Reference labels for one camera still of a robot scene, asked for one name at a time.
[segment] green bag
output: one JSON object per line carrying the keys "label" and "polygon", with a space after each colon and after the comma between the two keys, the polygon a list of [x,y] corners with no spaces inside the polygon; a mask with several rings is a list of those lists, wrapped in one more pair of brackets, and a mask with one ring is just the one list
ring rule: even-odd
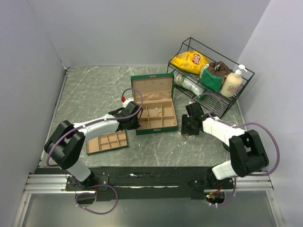
{"label": "green bag", "polygon": [[211,62],[202,68],[199,82],[207,88],[219,92],[225,76],[230,72],[231,70],[223,62]]}

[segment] lay's logo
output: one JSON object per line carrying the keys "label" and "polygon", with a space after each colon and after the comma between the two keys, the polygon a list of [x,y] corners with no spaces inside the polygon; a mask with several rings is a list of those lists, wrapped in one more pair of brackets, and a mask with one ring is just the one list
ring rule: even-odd
{"label": "lay's logo", "polygon": [[198,55],[198,54],[194,54],[194,57],[193,57],[193,63],[198,65],[199,64],[199,61],[201,59],[201,56]]}

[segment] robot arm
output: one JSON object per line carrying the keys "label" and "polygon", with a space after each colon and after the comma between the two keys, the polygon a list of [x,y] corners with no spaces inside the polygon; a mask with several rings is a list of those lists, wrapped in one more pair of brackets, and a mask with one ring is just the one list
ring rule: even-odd
{"label": "robot arm", "polygon": [[182,115],[182,134],[198,135],[200,131],[206,132],[230,148],[231,159],[211,168],[210,182],[227,177],[245,177],[268,166],[268,157],[255,130],[237,129],[216,118],[213,119],[208,114],[204,114],[199,103],[189,104],[186,109],[188,115]]}
{"label": "robot arm", "polygon": [[94,174],[85,166],[85,164],[79,159],[82,146],[85,142],[111,132],[121,130],[132,130],[140,127],[138,117],[133,116],[131,118],[120,120],[122,117],[127,117],[134,114],[139,105],[132,100],[128,100],[123,103],[124,107],[111,111],[101,118],[71,124],[69,121],[63,121],[56,128],[49,140],[44,146],[44,150],[48,154],[54,144],[68,131],[73,130],[79,126],[87,125],[81,129],[75,130],[66,139],[69,141],[61,141],[58,146],[55,147],[51,158],[59,165],[63,170],[71,173],[84,187],[90,187],[94,184]]}

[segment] wire rack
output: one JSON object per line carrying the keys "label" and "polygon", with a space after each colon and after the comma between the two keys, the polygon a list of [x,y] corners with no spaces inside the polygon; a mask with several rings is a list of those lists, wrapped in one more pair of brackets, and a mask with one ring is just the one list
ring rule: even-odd
{"label": "wire rack", "polygon": [[[205,57],[207,57],[211,61],[222,61],[222,62],[224,62],[231,69],[232,72],[234,72],[234,70],[238,69],[239,64],[237,62],[235,62],[235,61],[231,60],[230,58],[220,54],[219,52],[215,51],[214,49],[212,49],[212,48],[210,48],[206,45],[204,45],[203,43],[197,41],[196,39],[194,39],[192,37],[188,38],[187,40],[185,40],[182,43],[182,45],[181,45],[179,51],[176,53],[176,55],[179,54],[179,53],[182,53],[182,52],[185,52],[185,51],[191,51],[191,50],[198,51],[200,54],[204,55]],[[255,75],[255,73],[253,71],[246,68],[246,70],[248,72],[243,72],[242,73],[242,79],[243,79],[242,84],[238,87],[238,90],[236,91],[236,93],[232,97],[225,97],[225,96],[221,95],[221,93],[214,92],[214,91],[211,90],[211,88],[201,84],[199,82],[199,79],[198,79],[199,75],[181,70],[178,67],[176,67],[175,65],[173,65],[172,63],[170,63],[170,61],[169,61],[168,66],[167,66],[167,72],[170,69],[173,69],[173,70],[177,71],[178,73],[184,75],[187,79],[196,83],[198,86],[202,87],[203,89],[206,89],[207,92],[216,94],[221,99],[221,101],[223,103],[223,110],[222,111],[221,111],[221,104],[220,104],[219,100],[217,100],[213,96],[207,96],[206,95],[201,100],[198,100],[200,105],[203,106],[204,108],[206,108],[207,110],[213,110],[214,112],[218,112],[218,113],[216,113],[216,115],[220,118],[222,116],[224,116],[226,114],[226,112],[230,109],[232,104],[234,104],[236,102],[236,100],[239,98],[240,94],[243,92],[244,88],[248,85],[248,83],[250,82],[252,77]],[[192,91],[184,89],[184,88],[182,88],[178,85],[175,85],[175,88],[180,90],[181,92],[183,92],[184,94],[186,94],[187,96],[189,96],[191,98],[196,96]]]}

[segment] plastic bottle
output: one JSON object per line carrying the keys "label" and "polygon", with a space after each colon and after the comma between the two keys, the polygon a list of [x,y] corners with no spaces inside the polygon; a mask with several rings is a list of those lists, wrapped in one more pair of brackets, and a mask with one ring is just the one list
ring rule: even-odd
{"label": "plastic bottle", "polygon": [[247,71],[244,65],[239,65],[238,70],[236,70],[234,73],[232,72],[228,74],[220,90],[220,93],[223,96],[232,97],[235,94],[235,92],[238,90],[238,87],[242,83],[241,70]]}
{"label": "plastic bottle", "polygon": [[203,88],[201,88],[199,85],[195,84],[191,80],[187,79],[185,76],[181,75],[180,73],[175,72],[174,74],[175,74],[175,84],[177,84],[178,86],[192,91],[196,96],[204,91]]}

